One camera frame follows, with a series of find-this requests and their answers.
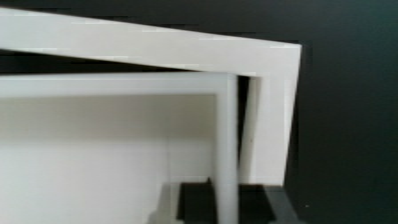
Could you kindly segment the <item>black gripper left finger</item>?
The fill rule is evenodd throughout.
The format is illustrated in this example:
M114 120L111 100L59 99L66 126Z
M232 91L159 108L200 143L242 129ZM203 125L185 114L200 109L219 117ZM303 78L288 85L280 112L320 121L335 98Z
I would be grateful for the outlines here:
M164 184L155 224L217 224L212 180Z

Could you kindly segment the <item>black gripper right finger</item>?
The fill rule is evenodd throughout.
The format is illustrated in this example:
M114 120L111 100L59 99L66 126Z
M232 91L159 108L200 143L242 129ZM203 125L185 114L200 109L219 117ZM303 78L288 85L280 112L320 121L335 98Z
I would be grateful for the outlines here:
M281 186L240 185L240 224L304 224Z

